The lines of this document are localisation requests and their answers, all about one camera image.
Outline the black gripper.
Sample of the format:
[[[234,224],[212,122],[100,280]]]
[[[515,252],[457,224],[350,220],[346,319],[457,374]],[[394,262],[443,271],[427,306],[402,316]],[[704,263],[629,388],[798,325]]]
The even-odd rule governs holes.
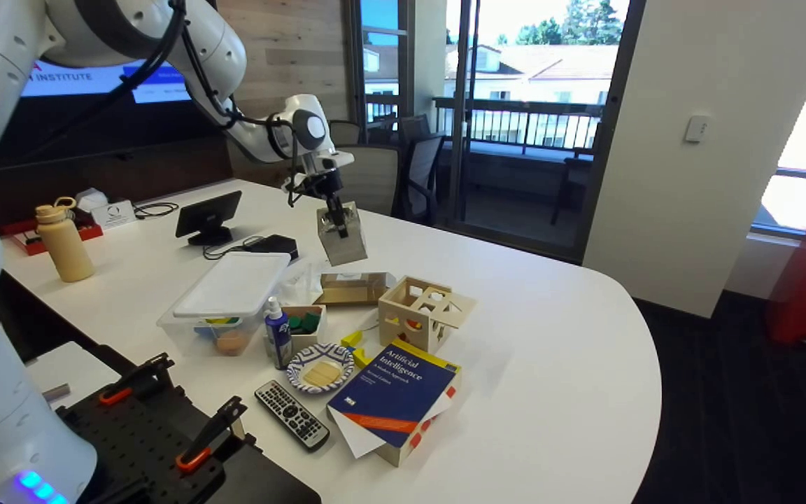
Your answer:
[[[292,178],[285,182],[287,206],[297,206],[301,197],[320,197],[327,206],[327,217],[342,217],[342,172],[352,166],[350,152],[334,154],[301,154],[292,162]]]

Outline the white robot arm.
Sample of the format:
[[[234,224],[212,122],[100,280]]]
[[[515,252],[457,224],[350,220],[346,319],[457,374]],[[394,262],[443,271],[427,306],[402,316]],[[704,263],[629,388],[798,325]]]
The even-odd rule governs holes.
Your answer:
[[[287,203],[314,194],[331,213],[345,210],[338,172],[352,154],[335,150],[322,102],[297,92],[280,113],[243,116],[234,91],[247,77],[247,46],[209,0],[0,0],[0,144],[36,61],[136,61],[108,102],[170,64],[201,116],[252,159],[293,162]]]

